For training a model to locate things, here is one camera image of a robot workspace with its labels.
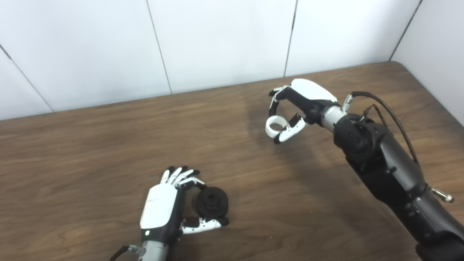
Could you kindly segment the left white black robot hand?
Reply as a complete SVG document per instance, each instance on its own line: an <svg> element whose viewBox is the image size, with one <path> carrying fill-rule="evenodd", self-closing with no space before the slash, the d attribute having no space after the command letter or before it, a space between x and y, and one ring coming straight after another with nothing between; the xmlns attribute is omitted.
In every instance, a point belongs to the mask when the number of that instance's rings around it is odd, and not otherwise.
<svg viewBox="0 0 464 261"><path fill-rule="evenodd" d="M196 177L199 170L187 166L168 167L157 185L149 189L140 219L141 241L173 245L184 234L202 233L228 226L225 215L184 217L187 192L197 187L201 192L208 186Z"/></svg>

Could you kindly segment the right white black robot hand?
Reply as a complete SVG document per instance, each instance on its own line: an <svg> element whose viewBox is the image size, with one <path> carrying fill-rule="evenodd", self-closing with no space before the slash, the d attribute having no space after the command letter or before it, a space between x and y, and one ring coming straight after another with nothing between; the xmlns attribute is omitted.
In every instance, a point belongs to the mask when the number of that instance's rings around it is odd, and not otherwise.
<svg viewBox="0 0 464 261"><path fill-rule="evenodd" d="M337 98L328 90L308 79L293 79L290 85L270 91L272 97L266 133L275 144L287 141L306 125L322 125L323 113L332 107L340 107ZM290 121L277 115L281 101L287 100L301 110Z"/></svg>

